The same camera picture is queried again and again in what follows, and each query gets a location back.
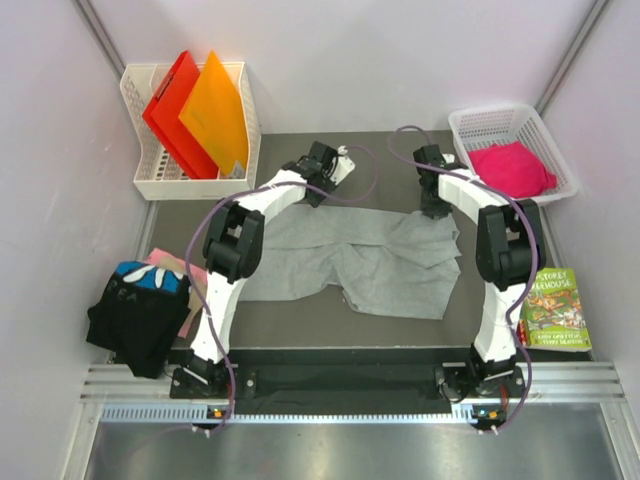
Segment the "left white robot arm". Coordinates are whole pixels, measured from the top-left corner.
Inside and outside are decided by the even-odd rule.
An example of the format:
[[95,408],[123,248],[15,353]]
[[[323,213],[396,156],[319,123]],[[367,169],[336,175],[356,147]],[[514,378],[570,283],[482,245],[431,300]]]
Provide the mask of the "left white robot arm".
[[316,207],[354,170],[346,147],[314,142],[262,186],[219,201],[210,216],[203,257],[206,294],[199,326],[183,366],[205,396],[226,387],[230,326],[240,293],[261,261],[267,224],[302,200]]

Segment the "grey t shirt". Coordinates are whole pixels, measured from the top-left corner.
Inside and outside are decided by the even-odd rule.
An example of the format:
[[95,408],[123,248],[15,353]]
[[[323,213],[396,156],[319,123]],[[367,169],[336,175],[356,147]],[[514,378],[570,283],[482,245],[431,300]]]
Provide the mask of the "grey t shirt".
[[440,320],[460,275],[452,217],[292,205],[265,230],[243,301],[293,301],[333,285],[358,313]]

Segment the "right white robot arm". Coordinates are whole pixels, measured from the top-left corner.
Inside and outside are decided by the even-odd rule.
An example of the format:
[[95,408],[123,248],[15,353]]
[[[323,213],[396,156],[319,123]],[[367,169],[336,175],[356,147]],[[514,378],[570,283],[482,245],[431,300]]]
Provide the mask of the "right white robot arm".
[[447,161],[437,145],[420,147],[413,159],[423,213],[440,219],[457,209],[476,225],[475,262],[485,297],[466,380],[474,393],[487,396],[515,369],[522,304],[546,262],[539,206],[495,191],[461,163]]

